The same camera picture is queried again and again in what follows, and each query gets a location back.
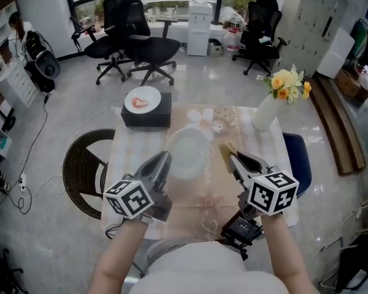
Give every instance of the black box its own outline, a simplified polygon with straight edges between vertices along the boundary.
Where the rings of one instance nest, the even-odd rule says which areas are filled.
[[[151,112],[137,115],[129,112],[125,105],[121,109],[121,117],[126,127],[170,127],[172,114],[172,94],[161,93],[161,102]]]

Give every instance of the dark blue chair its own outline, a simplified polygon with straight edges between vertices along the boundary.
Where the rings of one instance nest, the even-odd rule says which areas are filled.
[[[282,135],[288,150],[293,176],[300,182],[297,190],[297,198],[299,198],[312,182],[307,147],[305,147],[304,139],[300,135],[291,133],[282,133]]]

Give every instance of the small table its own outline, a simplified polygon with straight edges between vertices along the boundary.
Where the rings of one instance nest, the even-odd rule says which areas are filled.
[[[169,138],[183,127],[197,128],[209,140],[212,152],[203,175],[190,181],[168,177],[164,190],[173,202],[167,222],[156,220],[149,225],[146,239],[161,238],[217,238],[222,226],[239,210],[237,196],[242,187],[230,175],[218,150],[224,141],[233,141],[241,151],[252,153],[291,173],[290,161],[282,131],[275,119],[265,132],[256,130],[251,121],[255,108],[232,107],[236,113],[235,126],[222,134],[210,130],[215,105],[174,104],[171,128],[128,129],[118,120],[110,153],[105,188],[125,173],[134,173],[152,155],[165,149]],[[283,212],[288,226],[298,223],[297,199]],[[102,201],[101,228],[121,223],[108,201]]]

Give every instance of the white vase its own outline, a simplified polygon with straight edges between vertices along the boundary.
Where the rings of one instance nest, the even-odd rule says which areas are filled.
[[[285,103],[285,100],[274,99],[272,94],[268,94],[252,119],[253,126],[258,130],[267,130]]]

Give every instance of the white plate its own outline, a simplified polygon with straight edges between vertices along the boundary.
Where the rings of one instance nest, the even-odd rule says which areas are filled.
[[[172,154],[169,171],[178,179],[193,179],[204,171],[210,155],[210,145],[203,133],[197,129],[181,129],[167,142]]]
[[[148,105],[142,108],[135,108],[132,105],[133,99],[140,99],[148,102]],[[129,112],[136,113],[137,115],[150,112],[154,110],[161,102],[161,93],[150,86],[142,86],[133,89],[125,97],[124,105]]]

